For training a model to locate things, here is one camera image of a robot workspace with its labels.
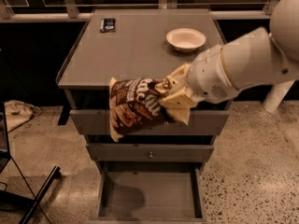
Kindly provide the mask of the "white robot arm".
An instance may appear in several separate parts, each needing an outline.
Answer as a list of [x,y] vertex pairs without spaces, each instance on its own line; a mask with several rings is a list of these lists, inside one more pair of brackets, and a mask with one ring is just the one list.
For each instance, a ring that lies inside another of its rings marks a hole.
[[299,78],[299,0],[280,0],[269,28],[257,28],[225,45],[201,52],[156,85],[171,119],[188,123],[200,102],[231,100],[260,85]]

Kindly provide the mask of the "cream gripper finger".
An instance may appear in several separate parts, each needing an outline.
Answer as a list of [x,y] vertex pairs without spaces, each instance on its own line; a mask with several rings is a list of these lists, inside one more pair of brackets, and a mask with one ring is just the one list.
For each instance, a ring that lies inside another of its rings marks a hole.
[[174,85],[174,80],[170,76],[166,76],[162,81],[155,85],[155,90],[161,95],[167,95]]
[[184,101],[167,101],[162,102],[162,106],[165,108],[166,113],[173,120],[182,122],[184,124],[189,123],[190,117],[190,104]]

